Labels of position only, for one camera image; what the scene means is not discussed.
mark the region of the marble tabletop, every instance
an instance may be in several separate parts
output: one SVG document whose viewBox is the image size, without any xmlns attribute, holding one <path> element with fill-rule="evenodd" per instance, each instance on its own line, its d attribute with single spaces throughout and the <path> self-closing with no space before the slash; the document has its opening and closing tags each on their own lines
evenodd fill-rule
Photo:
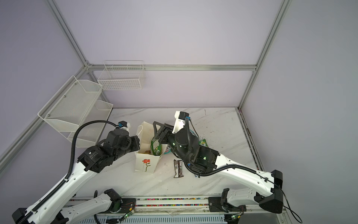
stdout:
<svg viewBox="0 0 358 224">
<path fill-rule="evenodd" d="M 113 109 L 108 121 L 129 122 L 130 136 L 133 136 L 143 121 L 174 125 L 177 110 L 190 114 L 200 139 L 205 138 L 210 148 L 256 169 L 235 108 Z M 106 125 L 100 139 L 106 138 L 111 130 L 113 127 Z M 101 194 L 111 188 L 121 196 L 209 195 L 221 194 L 224 188 L 246 188 L 217 174 L 197 178 L 185 168 L 184 177 L 174 178 L 174 159 L 177 158 L 172 153 L 163 155 L 154 174 L 147 174 L 134 171 L 135 154 L 128 153 L 89 180 L 77 192 L 76 197 L 92 197 L 95 190 Z"/>
</svg>

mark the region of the green snack bag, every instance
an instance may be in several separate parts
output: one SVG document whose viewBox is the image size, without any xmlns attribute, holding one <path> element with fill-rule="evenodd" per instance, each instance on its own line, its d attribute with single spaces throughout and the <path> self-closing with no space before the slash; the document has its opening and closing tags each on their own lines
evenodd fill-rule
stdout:
<svg viewBox="0 0 358 224">
<path fill-rule="evenodd" d="M 205 139 L 200 140 L 200 141 L 199 141 L 199 145 L 205 146 L 205 147 L 209 147 L 208 144 L 206 143 L 206 140 L 205 140 Z"/>
<path fill-rule="evenodd" d="M 152 142 L 150 144 L 150 153 L 154 156 L 161 155 L 161 144 L 155 138 L 152 139 Z"/>
</svg>

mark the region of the aluminum frame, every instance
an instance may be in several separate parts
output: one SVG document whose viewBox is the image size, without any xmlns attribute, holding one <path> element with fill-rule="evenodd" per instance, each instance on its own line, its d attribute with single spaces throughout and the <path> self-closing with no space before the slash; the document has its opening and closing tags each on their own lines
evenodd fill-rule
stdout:
<svg viewBox="0 0 358 224">
<path fill-rule="evenodd" d="M 72 49 L 76 53 L 78 59 L 83 64 L 83 67 L 86 68 L 90 78 L 92 79 L 91 81 L 98 83 L 96 77 L 93 74 L 93 72 L 91 72 L 88 69 L 88 66 L 90 65 L 90 63 L 88 62 L 88 60 L 84 56 L 79 44 L 77 43 L 76 39 L 74 38 L 74 35 L 73 35 L 69 25 L 67 24 L 64 16 L 62 15 L 62 13 L 61 13 L 56 1 L 55 0 L 45 0 L 45 3 L 48 6 L 48 8 L 50 9 L 53 17 L 55 18 L 55 20 L 58 23 L 61 31 L 63 32 L 63 34 L 65 35 L 66 39 L 68 40 L 70 46 L 72 47 Z M 109 103 L 106 95 L 103 92 L 101 93 L 101 97 L 102 97 L 103 101 L 106 101 L 106 102 Z"/>
<path fill-rule="evenodd" d="M 255 71 L 256 65 L 144 65 L 146 71 Z M 104 65 L 89 65 L 93 71 L 104 70 Z"/>
<path fill-rule="evenodd" d="M 75 78 L 79 79 L 87 69 L 82 67 L 76 74 Z M 72 85 L 75 79 L 69 79 L 49 100 L 49 102 L 41 110 L 42 116 L 46 115 L 47 112 L 55 105 L 55 103 L 62 98 L 62 95 L 67 91 L 67 89 Z M 22 147 L 27 143 L 31 136 L 35 133 L 37 129 L 41 126 L 44 121 L 39 117 L 36 118 L 27 126 L 27 128 L 20 134 L 20 136 L 5 150 L 0 158 L 0 177 L 3 175 L 6 167 L 11 163 L 11 161 L 17 156 L 21 151 Z"/>
<path fill-rule="evenodd" d="M 272 27 L 271 27 L 271 30 L 270 30 L 270 33 L 269 35 L 267 36 L 267 39 L 266 39 L 266 42 L 262 48 L 262 51 L 261 51 L 261 54 L 257 60 L 257 63 L 256 63 L 256 70 L 252 72 L 252 75 L 251 75 L 251 78 L 247 84 L 247 87 L 246 87 L 246 90 L 244 92 L 244 95 L 242 95 L 242 98 L 241 98 L 241 101 L 240 101 L 240 104 L 238 106 L 239 110 L 242 109 L 242 107 L 244 106 L 245 104 L 245 101 L 248 97 L 248 94 L 250 93 L 252 87 L 253 87 L 253 84 L 257 78 L 257 75 L 259 74 L 259 71 L 262 67 L 262 64 L 263 62 L 265 61 L 265 58 L 267 56 L 267 53 L 268 51 L 270 50 L 270 47 L 274 41 L 274 38 L 277 34 L 277 31 L 280 27 L 280 24 L 283 20 L 283 18 L 285 17 L 286 15 L 286 12 L 291 4 L 291 1 L 292 0 L 283 0 L 282 3 L 281 3 L 281 6 L 280 6 L 280 9 L 276 15 L 276 18 L 275 18 L 275 21 L 274 23 L 272 24 Z"/>
<path fill-rule="evenodd" d="M 237 116 L 238 116 L 238 118 L 240 120 L 240 124 L 241 124 L 242 130 L 243 130 L 243 132 L 245 134 L 246 141 L 247 141 L 247 144 L 248 144 L 248 146 L 250 148 L 250 151 L 251 151 L 251 154 L 252 154 L 252 157 L 253 157 L 253 161 L 255 162 L 256 168 L 259 169 L 259 170 L 265 171 L 265 169 L 263 168 L 262 162 L 260 160 L 260 157 L 258 155 L 258 152 L 256 150 L 255 144 L 253 143 L 250 131 L 249 131 L 248 127 L 247 127 L 247 124 L 246 124 L 246 121 L 245 121 L 245 118 L 243 116 L 242 111 L 239 110 L 238 108 L 236 108 L 236 113 L 237 113 Z"/>
<path fill-rule="evenodd" d="M 166 198 L 166 197 L 203 197 L 203 198 L 208 198 L 208 197 L 221 197 L 221 195 L 195 195 L 195 196 L 190 196 L 190 195 L 179 195 L 179 196 L 160 196 L 159 198 Z M 122 198 L 133 198 L 130 196 L 123 196 Z M 135 196 L 136 199 L 146 199 L 146 198 L 158 198 L 158 196 Z M 92 197 L 73 197 L 71 198 L 70 201 L 68 201 L 65 205 L 65 207 L 70 207 L 70 206 L 75 206 L 78 205 L 80 203 L 83 203 L 86 200 L 91 200 L 93 199 Z M 146 203 L 146 204 L 150 204 L 152 200 L 144 200 L 142 202 Z M 138 210 L 138 213 L 135 213 L 134 218 L 145 218 L 145 217 L 149 217 L 149 218 L 153 218 L 153 215 L 170 215 L 170 214 L 176 214 L 176 215 L 191 215 L 191 216 L 201 216 L 201 217 L 208 217 L 208 216 L 215 216 L 215 215 L 223 215 L 225 214 L 224 212 L 209 212 L 209 207 L 208 206 L 190 206 L 190 208 L 192 209 L 186 209 L 183 210 L 182 206 L 176 206 L 176 200 L 169 200 L 167 201 L 168 204 L 174 204 L 174 206 L 171 207 L 158 207 L 158 209 L 156 209 L 155 211 L 153 211 L 153 207 L 149 206 L 149 207 L 137 207 L 136 210 Z M 262 208 L 260 208 L 258 205 L 247 205 L 246 206 L 247 211 L 245 212 L 245 214 L 260 214 L 260 213 L 270 213 L 268 211 L 263 210 Z M 98 214 L 97 217 L 98 219 L 102 222 L 105 223 L 106 219 L 108 217 L 113 217 L 115 215 L 111 214 L 111 213 L 102 213 L 102 214 Z M 279 223 L 284 223 L 284 224 L 292 224 L 289 216 L 288 216 L 288 211 L 287 209 L 283 208 L 282 213 L 277 215 L 277 221 Z M 88 217 L 85 220 L 82 221 L 82 223 L 92 223 L 94 222 L 93 217 Z"/>
</svg>

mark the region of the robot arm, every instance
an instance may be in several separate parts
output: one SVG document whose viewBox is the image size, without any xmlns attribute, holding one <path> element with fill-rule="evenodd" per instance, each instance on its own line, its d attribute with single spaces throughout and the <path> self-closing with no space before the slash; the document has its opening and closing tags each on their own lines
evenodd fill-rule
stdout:
<svg viewBox="0 0 358 224">
<path fill-rule="evenodd" d="M 172 153 L 183 160 L 186 168 L 200 176 L 217 173 L 247 187 L 244 190 L 224 189 L 221 205 L 230 211 L 239 205 L 258 204 L 262 209 L 281 213 L 283 206 L 282 173 L 258 171 L 232 161 L 218 151 L 198 144 L 198 138 L 188 129 L 189 114 L 177 111 L 175 125 L 153 123 L 155 138 L 168 144 Z"/>
<path fill-rule="evenodd" d="M 129 137 L 129 132 L 126 131 L 127 123 L 121 121 L 119 125 L 123 127 L 117 126 L 115 130 L 108 133 L 106 139 L 89 147 L 79 156 L 69 177 L 65 175 L 40 200 L 27 209 L 19 208 L 15 211 L 13 213 L 15 223 L 70 224 L 106 210 L 116 212 L 118 204 L 121 203 L 121 197 L 113 189 L 109 189 L 100 196 L 77 206 L 63 210 L 62 208 L 87 181 L 101 172 L 103 168 L 111 165 L 114 160 L 125 154 L 139 150 L 139 139 L 137 136 Z M 36 208 L 44 199 L 45 202 L 39 208 Z"/>
</svg>

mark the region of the white wire basket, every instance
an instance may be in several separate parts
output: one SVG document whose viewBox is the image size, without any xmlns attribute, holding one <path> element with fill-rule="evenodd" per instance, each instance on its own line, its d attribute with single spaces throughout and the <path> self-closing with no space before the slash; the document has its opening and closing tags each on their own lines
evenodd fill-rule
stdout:
<svg viewBox="0 0 358 224">
<path fill-rule="evenodd" d="M 102 85 L 89 80 L 77 80 L 46 115 L 38 116 L 58 132 L 75 132 L 85 121 L 102 92 Z"/>
<path fill-rule="evenodd" d="M 103 90 L 141 90 L 145 81 L 143 61 L 103 61 L 98 78 Z"/>
<path fill-rule="evenodd" d="M 97 100 L 84 123 L 93 120 L 107 120 L 112 111 L 112 107 L 113 104 Z M 104 127 L 105 123 L 94 123 L 84 127 L 77 136 L 76 146 L 78 148 L 94 146 L 100 138 Z M 71 132 L 67 137 L 70 142 L 72 142 L 74 133 L 75 132 Z"/>
</svg>

